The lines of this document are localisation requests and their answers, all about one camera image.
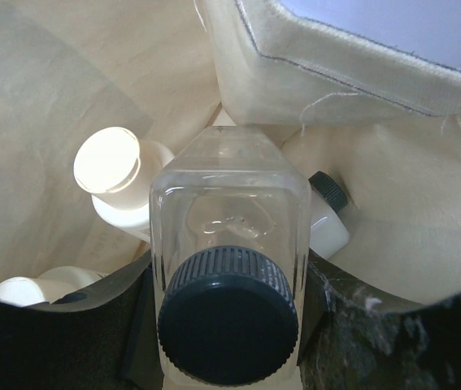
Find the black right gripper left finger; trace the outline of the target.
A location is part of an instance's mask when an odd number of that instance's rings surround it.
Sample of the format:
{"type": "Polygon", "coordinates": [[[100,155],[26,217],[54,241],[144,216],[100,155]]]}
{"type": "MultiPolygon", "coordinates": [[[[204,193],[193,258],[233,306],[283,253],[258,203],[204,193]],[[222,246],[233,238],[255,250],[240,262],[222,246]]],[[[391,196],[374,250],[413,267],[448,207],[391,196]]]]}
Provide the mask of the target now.
{"type": "Polygon", "coordinates": [[[151,256],[53,304],[0,302],[0,389],[159,389],[151,256]]]}

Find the cream cylindrical bottle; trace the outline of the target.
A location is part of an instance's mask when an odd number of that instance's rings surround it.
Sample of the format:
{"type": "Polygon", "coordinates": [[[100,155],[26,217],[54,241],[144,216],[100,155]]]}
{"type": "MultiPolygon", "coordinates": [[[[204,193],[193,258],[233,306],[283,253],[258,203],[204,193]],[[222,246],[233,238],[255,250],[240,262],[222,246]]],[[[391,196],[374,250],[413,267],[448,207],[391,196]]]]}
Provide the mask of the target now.
{"type": "Polygon", "coordinates": [[[82,144],[73,175],[90,194],[101,219],[149,243],[150,185],[173,159],[174,153],[164,144],[139,139],[127,128],[109,127],[82,144]]]}
{"type": "Polygon", "coordinates": [[[85,288],[108,273],[76,266],[59,266],[36,278],[11,277],[0,283],[0,302],[25,307],[53,303],[69,293],[85,288]]]}

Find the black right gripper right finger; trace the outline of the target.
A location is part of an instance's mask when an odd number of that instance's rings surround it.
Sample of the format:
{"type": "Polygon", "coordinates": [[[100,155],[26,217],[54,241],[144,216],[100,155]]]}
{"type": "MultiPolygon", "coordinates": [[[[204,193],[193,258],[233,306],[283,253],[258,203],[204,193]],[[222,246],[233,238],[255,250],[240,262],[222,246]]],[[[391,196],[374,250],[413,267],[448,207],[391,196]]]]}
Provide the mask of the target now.
{"type": "Polygon", "coordinates": [[[310,253],[305,389],[461,389],[461,292],[421,305],[310,253]]]}

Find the beige canvas tote bag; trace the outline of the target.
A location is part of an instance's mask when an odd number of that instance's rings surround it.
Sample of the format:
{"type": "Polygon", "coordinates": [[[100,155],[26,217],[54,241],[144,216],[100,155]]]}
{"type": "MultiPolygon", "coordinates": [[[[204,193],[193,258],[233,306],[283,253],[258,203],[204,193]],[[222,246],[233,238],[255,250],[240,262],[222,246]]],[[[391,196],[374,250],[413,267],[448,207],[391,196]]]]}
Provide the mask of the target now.
{"type": "Polygon", "coordinates": [[[179,152],[212,124],[258,124],[346,187],[342,270],[411,301],[461,292],[461,65],[278,1],[0,1],[0,282],[137,256],[73,178],[88,136],[179,152]]]}

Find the clear square bottle black cap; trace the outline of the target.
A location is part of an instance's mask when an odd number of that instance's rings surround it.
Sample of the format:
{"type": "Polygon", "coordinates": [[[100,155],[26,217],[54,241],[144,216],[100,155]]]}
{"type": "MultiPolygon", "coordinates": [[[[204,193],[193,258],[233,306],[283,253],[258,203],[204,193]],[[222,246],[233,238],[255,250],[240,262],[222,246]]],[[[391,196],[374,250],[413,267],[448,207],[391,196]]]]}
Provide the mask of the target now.
{"type": "Polygon", "coordinates": [[[297,365],[308,180],[261,130],[203,130],[154,178],[159,356],[182,386],[277,385],[297,365]]]}

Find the white rectangular bottle black cap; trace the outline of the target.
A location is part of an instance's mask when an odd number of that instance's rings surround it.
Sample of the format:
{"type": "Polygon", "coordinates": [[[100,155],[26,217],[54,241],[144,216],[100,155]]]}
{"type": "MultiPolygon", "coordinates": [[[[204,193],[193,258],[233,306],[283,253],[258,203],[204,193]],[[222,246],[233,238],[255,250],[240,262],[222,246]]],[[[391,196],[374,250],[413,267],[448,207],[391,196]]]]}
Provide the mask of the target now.
{"type": "Polygon", "coordinates": [[[350,234],[338,213],[348,205],[346,193],[328,174],[317,171],[310,179],[310,249],[329,260],[350,240],[350,234]]]}

